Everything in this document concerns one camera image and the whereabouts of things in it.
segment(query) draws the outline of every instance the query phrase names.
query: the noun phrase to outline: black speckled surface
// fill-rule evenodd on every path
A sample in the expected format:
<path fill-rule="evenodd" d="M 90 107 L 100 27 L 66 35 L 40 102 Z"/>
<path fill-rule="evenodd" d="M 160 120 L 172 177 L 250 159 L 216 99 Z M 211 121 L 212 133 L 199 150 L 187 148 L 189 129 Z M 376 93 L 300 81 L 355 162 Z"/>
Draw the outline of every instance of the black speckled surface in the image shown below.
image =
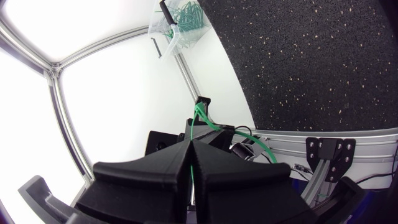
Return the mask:
<path fill-rule="evenodd" d="M 199 3 L 257 129 L 398 127 L 398 41 L 378 1 Z"/>

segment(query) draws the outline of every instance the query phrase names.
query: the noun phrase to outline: black cable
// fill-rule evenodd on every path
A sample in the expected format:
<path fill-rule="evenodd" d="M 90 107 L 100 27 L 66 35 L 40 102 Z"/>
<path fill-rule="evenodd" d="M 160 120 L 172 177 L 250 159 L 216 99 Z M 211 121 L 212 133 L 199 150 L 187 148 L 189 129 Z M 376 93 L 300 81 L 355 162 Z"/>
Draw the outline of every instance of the black cable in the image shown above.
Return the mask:
<path fill-rule="evenodd" d="M 394 178 L 394 166 L 395 166 L 395 164 L 396 164 L 396 156 L 397 156 L 397 151 L 398 151 L 398 146 L 397 146 L 397 149 L 396 149 L 396 153 L 394 153 L 394 158 L 393 158 L 393 161 L 392 161 L 392 167 L 391 167 L 391 178 Z"/>
<path fill-rule="evenodd" d="M 250 135 L 252 136 L 251 129 L 249 127 L 247 127 L 245 125 L 240 125 L 240 126 L 236 127 L 235 130 L 237 130 L 238 128 L 247 128 L 250 131 Z"/>
<path fill-rule="evenodd" d="M 266 155 L 264 155 L 263 153 L 261 153 L 261 155 L 263 155 L 265 158 L 267 158 L 267 160 L 268 160 L 269 164 L 271 164 L 271 163 L 272 163 L 272 162 L 269 160 L 269 158 L 268 158 Z"/>
<path fill-rule="evenodd" d="M 362 182 L 364 182 L 364 181 L 367 181 L 367 180 L 372 179 L 372 178 L 375 178 L 375 177 L 385 177 L 385 176 L 392 175 L 392 174 L 393 174 L 393 172 L 392 172 L 392 173 L 389 173 L 389 174 L 374 174 L 374 175 L 372 175 L 372 176 L 370 176 L 370 177 L 367 177 L 367 178 L 365 178 L 365 179 L 363 179 L 363 180 L 357 181 L 356 183 L 357 183 L 357 184 L 360 184 L 360 183 L 362 183 Z"/>
<path fill-rule="evenodd" d="M 296 171 L 298 174 L 300 174 L 300 176 L 302 176 L 304 179 L 306 179 L 308 182 L 310 180 L 308 180 L 306 177 L 304 177 L 304 175 L 302 173 L 300 173 L 299 171 L 295 170 L 295 169 L 291 169 L 292 171 Z"/>

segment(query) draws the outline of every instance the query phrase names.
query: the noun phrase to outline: white wall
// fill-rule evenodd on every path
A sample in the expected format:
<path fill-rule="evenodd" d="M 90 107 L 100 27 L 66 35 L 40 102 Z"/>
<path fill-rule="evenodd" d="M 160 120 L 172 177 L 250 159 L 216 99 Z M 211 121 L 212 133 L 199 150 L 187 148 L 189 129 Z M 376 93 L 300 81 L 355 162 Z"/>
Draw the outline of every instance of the white wall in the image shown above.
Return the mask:
<path fill-rule="evenodd" d="M 42 223 L 17 191 L 41 175 L 70 204 L 84 181 L 65 146 L 46 79 L 0 49 L 0 199 L 16 223 Z"/>
<path fill-rule="evenodd" d="M 158 0 L 7 0 L 2 17 L 51 62 L 149 24 Z"/>
<path fill-rule="evenodd" d="M 165 38 L 157 38 L 160 45 Z M 179 134 L 194 102 L 173 57 L 147 35 L 90 55 L 61 75 L 65 101 L 91 163 L 144 156 L 150 130 Z"/>
<path fill-rule="evenodd" d="M 201 95 L 211 98 L 209 113 L 213 121 L 253 128 L 254 121 L 241 85 L 214 29 L 183 54 Z"/>

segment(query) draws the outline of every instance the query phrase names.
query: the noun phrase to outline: cable connector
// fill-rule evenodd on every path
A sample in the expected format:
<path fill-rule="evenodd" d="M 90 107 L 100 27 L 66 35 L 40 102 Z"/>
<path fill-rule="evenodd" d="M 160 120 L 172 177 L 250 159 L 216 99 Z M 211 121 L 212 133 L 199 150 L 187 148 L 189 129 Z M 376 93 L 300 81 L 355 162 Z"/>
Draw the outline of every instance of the cable connector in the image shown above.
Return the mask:
<path fill-rule="evenodd" d="M 302 172 L 305 172 L 308 174 L 312 174 L 312 172 L 308 168 L 305 168 L 303 165 L 300 165 L 300 164 L 294 164 L 293 169 L 299 170 L 299 171 L 302 171 Z"/>

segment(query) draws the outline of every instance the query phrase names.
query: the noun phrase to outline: black corner bracket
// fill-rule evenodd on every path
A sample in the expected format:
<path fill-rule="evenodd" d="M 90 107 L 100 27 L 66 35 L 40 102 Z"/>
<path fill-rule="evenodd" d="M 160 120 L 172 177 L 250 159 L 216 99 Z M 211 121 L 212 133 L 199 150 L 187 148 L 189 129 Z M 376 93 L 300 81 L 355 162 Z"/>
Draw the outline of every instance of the black corner bracket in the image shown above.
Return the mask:
<path fill-rule="evenodd" d="M 329 160 L 330 167 L 325 181 L 336 183 L 351 167 L 355 152 L 355 139 L 307 138 L 307 162 L 315 171 L 321 159 Z"/>

